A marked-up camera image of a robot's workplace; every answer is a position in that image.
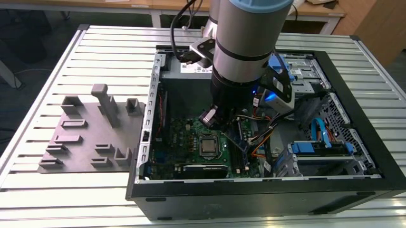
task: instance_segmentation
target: cpu socket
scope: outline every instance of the cpu socket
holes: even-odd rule
[[[216,136],[202,136],[198,138],[200,141],[200,149],[198,155],[204,157],[204,159],[210,160],[217,156],[217,138]]]

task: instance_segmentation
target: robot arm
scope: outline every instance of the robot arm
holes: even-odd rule
[[[202,42],[214,42],[206,46],[205,53],[197,50],[201,42],[190,46],[200,53],[200,64],[208,66],[213,47],[210,78],[210,109],[200,116],[209,129],[221,130],[234,111],[252,101],[257,86],[266,86],[274,93],[277,103],[289,103],[289,82],[284,77],[272,77],[268,72],[268,58],[292,0],[220,0],[209,11],[206,36]]]

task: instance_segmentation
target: motherboard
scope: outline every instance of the motherboard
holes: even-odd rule
[[[237,122],[240,136],[252,136],[250,122]],[[257,160],[246,160],[246,155],[236,148],[220,131],[208,130],[198,118],[172,118],[166,132],[156,139],[152,149],[150,178],[258,177]]]

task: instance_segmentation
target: open computer tower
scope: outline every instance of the open computer tower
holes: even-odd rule
[[[210,104],[210,70],[178,63],[168,47],[156,47],[126,187],[126,200],[148,219],[329,214],[406,190],[403,173],[327,53],[279,53],[295,98],[308,98],[279,122],[269,143],[257,149],[260,156],[250,156],[198,122]],[[320,90],[324,93],[311,97]],[[260,104],[268,91],[253,92],[262,93]],[[250,113],[252,104],[244,111]],[[262,113],[272,115],[272,110]],[[331,150],[320,144],[320,126],[313,138],[315,119],[328,131]],[[260,127],[248,118],[236,120],[241,140],[249,140]]]

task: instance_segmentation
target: wooden cabinet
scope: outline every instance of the wooden cabinet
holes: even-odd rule
[[[347,15],[333,35],[356,35],[383,66],[406,48],[406,0],[339,0]]]

